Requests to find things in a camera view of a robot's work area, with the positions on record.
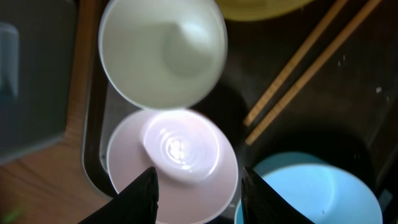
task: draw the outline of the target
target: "chopsticks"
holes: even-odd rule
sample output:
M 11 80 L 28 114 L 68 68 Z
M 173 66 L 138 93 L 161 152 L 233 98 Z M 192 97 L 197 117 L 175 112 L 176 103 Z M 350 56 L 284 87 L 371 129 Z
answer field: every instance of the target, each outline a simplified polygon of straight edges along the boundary
M 354 32 L 354 30 L 365 20 L 365 18 L 376 8 L 382 0 L 369 0 L 347 26 L 337 35 L 333 42 L 321 53 L 304 74 L 293 84 L 287 93 L 270 110 L 266 117 L 254 128 L 246 138 L 249 146 L 260 136 L 260 134 L 271 124 L 278 114 L 289 104 L 296 94 L 310 81 L 322 65 L 336 52 L 343 42 Z
M 287 62 L 285 67 L 280 71 L 278 76 L 272 82 L 272 84 L 268 87 L 268 89 L 264 92 L 264 94 L 260 97 L 257 103 L 254 105 L 252 110 L 243 120 L 243 124 L 249 126 L 254 119 L 258 116 L 258 114 L 262 111 L 264 106 L 268 103 L 268 101 L 274 96 L 275 92 L 279 89 L 279 87 L 285 82 L 286 78 L 292 73 L 297 64 L 304 58 L 305 54 L 310 50 L 313 44 L 318 40 L 319 36 L 325 31 L 325 29 L 329 26 L 332 20 L 337 16 L 343 6 L 347 3 L 348 0 L 336 0 L 335 3 L 331 6 L 329 11 L 323 16 L 318 25 L 312 30 L 310 35 L 304 40 L 304 43 L 300 46 L 300 48 L 296 51 L 293 57 Z

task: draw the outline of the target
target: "wooden surface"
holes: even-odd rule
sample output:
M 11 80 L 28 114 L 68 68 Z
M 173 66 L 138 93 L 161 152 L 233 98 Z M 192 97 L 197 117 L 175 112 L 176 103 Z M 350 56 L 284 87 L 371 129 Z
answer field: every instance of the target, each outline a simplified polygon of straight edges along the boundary
M 22 210 L 13 223 L 78 223 L 108 201 L 91 186 L 80 164 L 98 2 L 80 1 L 64 139 L 0 167 L 0 215 Z

